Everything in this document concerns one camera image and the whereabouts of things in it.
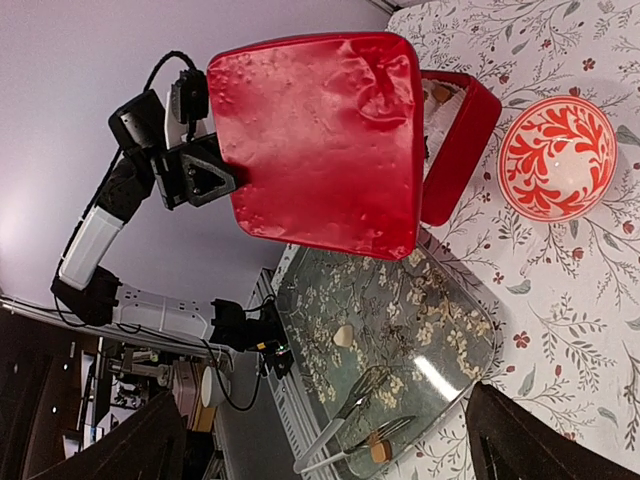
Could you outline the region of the red chocolate box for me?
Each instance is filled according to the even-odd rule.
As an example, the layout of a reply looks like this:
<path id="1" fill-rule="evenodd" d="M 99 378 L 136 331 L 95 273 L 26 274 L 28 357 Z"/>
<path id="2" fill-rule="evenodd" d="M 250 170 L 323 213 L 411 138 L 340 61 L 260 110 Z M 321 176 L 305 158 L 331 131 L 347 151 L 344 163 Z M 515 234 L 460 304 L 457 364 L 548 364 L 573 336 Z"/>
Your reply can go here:
<path id="1" fill-rule="evenodd" d="M 422 191 L 421 221 L 441 226 L 451 217 L 501 115 L 500 100 L 475 77 L 423 70 L 421 76 L 464 94 L 438 151 L 429 151 Z"/>

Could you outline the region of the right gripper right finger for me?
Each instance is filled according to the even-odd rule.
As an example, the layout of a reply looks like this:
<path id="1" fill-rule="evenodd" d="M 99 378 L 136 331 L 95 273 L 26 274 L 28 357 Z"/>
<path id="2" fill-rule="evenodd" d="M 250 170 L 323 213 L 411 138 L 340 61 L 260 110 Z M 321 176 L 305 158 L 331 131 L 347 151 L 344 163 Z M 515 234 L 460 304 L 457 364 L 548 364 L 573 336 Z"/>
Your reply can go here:
<path id="1" fill-rule="evenodd" d="M 465 413 L 478 479 L 637 479 L 555 432 L 491 385 L 474 385 Z"/>

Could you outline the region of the red box lid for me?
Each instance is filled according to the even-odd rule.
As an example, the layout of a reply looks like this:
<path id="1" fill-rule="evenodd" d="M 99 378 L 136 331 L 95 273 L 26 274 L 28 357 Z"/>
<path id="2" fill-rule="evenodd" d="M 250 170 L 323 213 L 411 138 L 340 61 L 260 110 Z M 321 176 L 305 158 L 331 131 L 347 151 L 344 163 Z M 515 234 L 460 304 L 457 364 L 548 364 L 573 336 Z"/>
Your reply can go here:
<path id="1" fill-rule="evenodd" d="M 247 234 L 399 260 L 417 241 L 423 100 L 414 48 L 389 32 L 305 35 L 207 66 L 231 197 Z"/>

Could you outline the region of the silver tongs white handle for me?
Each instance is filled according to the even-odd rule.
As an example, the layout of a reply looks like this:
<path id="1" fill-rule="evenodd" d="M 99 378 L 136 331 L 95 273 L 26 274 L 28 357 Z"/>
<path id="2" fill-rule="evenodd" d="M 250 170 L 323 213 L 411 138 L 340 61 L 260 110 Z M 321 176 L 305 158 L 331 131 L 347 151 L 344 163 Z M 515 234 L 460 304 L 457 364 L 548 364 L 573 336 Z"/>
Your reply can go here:
<path id="1" fill-rule="evenodd" d="M 296 474 L 307 474 L 329 467 L 375 443 L 388 442 L 391 437 L 406 429 L 417 419 L 415 415 L 397 416 L 385 422 L 366 418 L 371 410 L 372 397 L 389 380 L 390 376 L 391 368 L 386 366 L 373 366 L 365 370 L 350 388 L 346 400 L 338 412 L 302 456 L 295 460 L 293 470 Z M 311 461 L 336 436 L 343 436 L 339 441 L 343 449 L 312 464 Z"/>

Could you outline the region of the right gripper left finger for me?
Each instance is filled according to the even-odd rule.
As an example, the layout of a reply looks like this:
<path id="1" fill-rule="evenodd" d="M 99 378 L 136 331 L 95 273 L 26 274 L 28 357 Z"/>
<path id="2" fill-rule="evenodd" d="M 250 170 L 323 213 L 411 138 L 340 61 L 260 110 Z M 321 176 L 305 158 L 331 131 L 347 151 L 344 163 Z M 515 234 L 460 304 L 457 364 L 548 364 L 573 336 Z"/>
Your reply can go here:
<path id="1" fill-rule="evenodd" d="M 157 395 L 101 440 L 38 479 L 180 479 L 186 426 L 174 397 Z"/>

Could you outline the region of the round ridged caramel chocolate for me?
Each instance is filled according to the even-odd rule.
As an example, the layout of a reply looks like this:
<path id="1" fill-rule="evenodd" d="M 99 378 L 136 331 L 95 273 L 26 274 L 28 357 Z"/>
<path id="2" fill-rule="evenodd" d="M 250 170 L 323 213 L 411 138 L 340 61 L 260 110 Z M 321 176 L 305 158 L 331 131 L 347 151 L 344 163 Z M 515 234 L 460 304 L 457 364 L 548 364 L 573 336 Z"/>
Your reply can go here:
<path id="1" fill-rule="evenodd" d="M 441 85 L 435 85 L 432 88 L 432 94 L 435 100 L 438 101 L 439 103 L 447 102 L 452 96 L 451 91 L 448 88 Z"/>

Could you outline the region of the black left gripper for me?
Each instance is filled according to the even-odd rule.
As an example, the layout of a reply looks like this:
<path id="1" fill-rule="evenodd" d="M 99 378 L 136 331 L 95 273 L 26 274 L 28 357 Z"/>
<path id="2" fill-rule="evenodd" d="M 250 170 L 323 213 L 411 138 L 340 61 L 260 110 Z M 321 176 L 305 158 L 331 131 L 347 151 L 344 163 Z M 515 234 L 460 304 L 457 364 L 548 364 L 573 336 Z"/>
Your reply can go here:
<path id="1" fill-rule="evenodd" d="M 174 147 L 151 164 L 167 209 L 184 203 L 200 207 L 238 189 L 238 177 L 223 161 L 216 133 Z"/>

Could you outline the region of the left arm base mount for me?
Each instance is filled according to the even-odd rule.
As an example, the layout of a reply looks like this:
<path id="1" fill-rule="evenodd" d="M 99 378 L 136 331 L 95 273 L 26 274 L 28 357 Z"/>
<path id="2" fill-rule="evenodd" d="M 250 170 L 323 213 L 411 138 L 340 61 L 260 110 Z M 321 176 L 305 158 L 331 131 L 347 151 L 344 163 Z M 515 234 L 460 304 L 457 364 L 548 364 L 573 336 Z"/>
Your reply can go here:
<path id="1" fill-rule="evenodd" d="M 258 307 L 244 309 L 237 302 L 216 299 L 212 302 L 214 318 L 210 343 L 231 347 L 237 352 L 262 355 L 266 366 L 278 379 L 289 374 L 293 354 L 276 307 L 270 295 Z"/>

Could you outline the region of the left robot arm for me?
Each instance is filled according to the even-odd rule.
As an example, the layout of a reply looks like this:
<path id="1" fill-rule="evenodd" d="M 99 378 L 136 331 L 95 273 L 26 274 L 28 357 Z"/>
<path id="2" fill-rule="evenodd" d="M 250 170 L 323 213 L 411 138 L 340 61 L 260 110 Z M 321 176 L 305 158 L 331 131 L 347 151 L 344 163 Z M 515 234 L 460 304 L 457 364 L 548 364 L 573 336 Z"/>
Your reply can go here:
<path id="1" fill-rule="evenodd" d="M 206 205 L 236 191 L 241 181 L 204 124 L 206 76 L 193 60 L 170 51 L 154 66 L 185 64 L 165 101 L 150 82 L 108 120 L 118 149 L 85 208 L 58 264 L 51 292 L 60 318 L 72 327 L 119 325 L 155 334 L 221 342 L 246 318 L 236 302 L 180 300 L 141 291 L 101 267 L 113 241 L 154 189 L 168 210 Z"/>

